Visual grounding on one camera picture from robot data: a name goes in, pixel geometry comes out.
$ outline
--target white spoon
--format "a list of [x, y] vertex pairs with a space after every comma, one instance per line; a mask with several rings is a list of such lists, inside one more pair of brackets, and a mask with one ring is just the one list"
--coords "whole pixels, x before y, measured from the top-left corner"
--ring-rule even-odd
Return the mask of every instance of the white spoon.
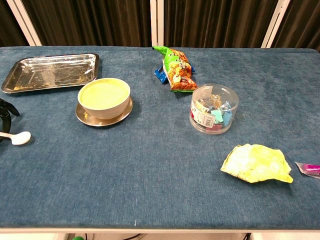
[[31, 138], [31, 133], [28, 131], [20, 132], [19, 134], [9, 134], [5, 132], [0, 132], [0, 137], [5, 137], [11, 139], [13, 145], [22, 145], [27, 143]]

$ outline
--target metal tray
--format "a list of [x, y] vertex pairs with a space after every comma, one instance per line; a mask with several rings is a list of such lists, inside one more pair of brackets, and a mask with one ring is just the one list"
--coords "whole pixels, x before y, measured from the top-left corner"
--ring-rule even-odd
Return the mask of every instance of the metal tray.
[[29, 57], [16, 62], [2, 84], [4, 93], [85, 85], [98, 76], [95, 53]]

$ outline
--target dark curtain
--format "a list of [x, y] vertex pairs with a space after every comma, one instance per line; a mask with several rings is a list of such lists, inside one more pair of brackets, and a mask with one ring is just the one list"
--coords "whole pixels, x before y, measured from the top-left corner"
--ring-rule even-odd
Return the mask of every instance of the dark curtain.
[[272, 47], [311, 48], [320, 52], [320, 1], [291, 0]]
[[22, 2], [43, 45], [152, 45], [149, 0]]
[[165, 0], [164, 44], [260, 48], [278, 0]]
[[0, 0], [0, 47], [29, 46], [6, 0]]

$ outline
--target yellow plastic bag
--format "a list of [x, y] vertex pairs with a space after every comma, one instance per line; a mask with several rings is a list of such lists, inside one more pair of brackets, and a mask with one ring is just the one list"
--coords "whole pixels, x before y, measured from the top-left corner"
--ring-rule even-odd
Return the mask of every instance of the yellow plastic bag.
[[276, 179], [292, 183], [291, 168], [279, 149], [263, 145], [238, 145], [226, 157], [220, 169], [232, 176], [256, 183]]

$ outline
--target saucer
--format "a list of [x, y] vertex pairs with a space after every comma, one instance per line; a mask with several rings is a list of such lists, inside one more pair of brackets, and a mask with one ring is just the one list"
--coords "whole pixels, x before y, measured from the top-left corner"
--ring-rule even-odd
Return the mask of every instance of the saucer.
[[130, 96], [128, 105], [120, 115], [111, 119], [100, 119], [87, 113], [85, 109], [78, 103], [76, 105], [75, 115], [80, 122], [86, 125], [94, 126], [94, 127], [103, 127], [103, 126], [116, 124], [121, 120], [125, 119], [131, 113], [133, 107], [134, 107], [134, 102], [132, 101], [132, 98]]

